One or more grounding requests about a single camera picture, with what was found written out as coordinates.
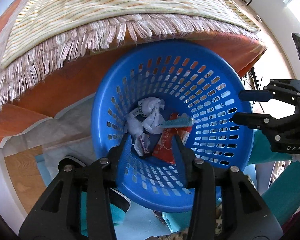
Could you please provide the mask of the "blue plastic laundry basket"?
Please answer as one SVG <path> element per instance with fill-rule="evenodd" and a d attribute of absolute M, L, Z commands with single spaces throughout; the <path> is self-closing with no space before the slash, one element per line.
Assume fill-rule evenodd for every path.
<path fill-rule="evenodd" d="M 254 132 L 233 122 L 251 112 L 239 99 L 243 85 L 225 59 L 186 41 L 143 44 L 118 59 L 103 78 L 91 113 L 98 158 L 127 138 L 118 166 L 119 190 L 132 201 L 161 212 L 192 209 L 180 159 L 178 136 L 194 155 L 217 168 L 243 170 Z"/>

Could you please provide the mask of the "white plastic bag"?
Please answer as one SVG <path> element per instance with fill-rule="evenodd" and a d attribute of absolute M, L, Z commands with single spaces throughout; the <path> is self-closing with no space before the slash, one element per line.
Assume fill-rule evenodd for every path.
<path fill-rule="evenodd" d="M 142 133 L 150 136 L 163 132 L 164 129 L 159 127 L 165 121 L 160 113 L 161 109 L 165 109 L 163 99 L 148 97 L 139 100 L 137 107 L 126 115 L 126 130 L 132 137 L 133 148 L 137 155 L 136 144 L 138 144 L 138 137 Z"/>

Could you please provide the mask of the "yellow striped fringed blanket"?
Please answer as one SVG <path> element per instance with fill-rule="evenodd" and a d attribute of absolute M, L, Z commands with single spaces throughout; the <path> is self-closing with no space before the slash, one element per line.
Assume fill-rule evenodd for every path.
<path fill-rule="evenodd" d="M 0 31 L 0 111 L 87 50 L 198 31 L 259 28 L 233 0 L 20 0 Z"/>

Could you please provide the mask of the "orange floral bed sheet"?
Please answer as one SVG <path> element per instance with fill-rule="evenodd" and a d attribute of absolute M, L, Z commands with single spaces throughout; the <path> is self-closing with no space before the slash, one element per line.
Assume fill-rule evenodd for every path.
<path fill-rule="evenodd" d="M 15 0 L 0 17 L 0 31 L 20 0 Z M 0 111 L 0 148 L 8 139 L 21 135 L 40 122 L 54 118 L 79 100 L 96 92 L 110 66 L 125 52 L 142 43 L 181 38 L 205 46 L 234 68 L 239 76 L 251 69 L 263 55 L 266 46 L 257 38 L 221 31 L 198 31 L 185 36 L 153 37 L 135 42 L 129 35 L 122 44 L 112 44 L 108 50 L 87 50 L 84 56 L 66 60 L 62 68 L 47 75 L 21 96 L 2 106 Z"/>

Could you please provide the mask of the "red cardboard box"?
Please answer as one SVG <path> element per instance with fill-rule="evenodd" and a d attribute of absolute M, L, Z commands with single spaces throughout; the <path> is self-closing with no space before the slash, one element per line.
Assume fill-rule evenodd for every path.
<path fill-rule="evenodd" d="M 186 118 L 190 117 L 186 113 L 172 113 L 170 115 L 169 120 L 173 120 L 176 118 Z M 166 163 L 175 164 L 175 159 L 172 152 L 172 138 L 175 135 L 178 135 L 181 139 L 183 145 L 186 144 L 190 133 L 192 131 L 192 127 L 182 127 L 182 128 L 165 128 L 161 134 L 161 137 L 155 146 L 152 155 Z"/>

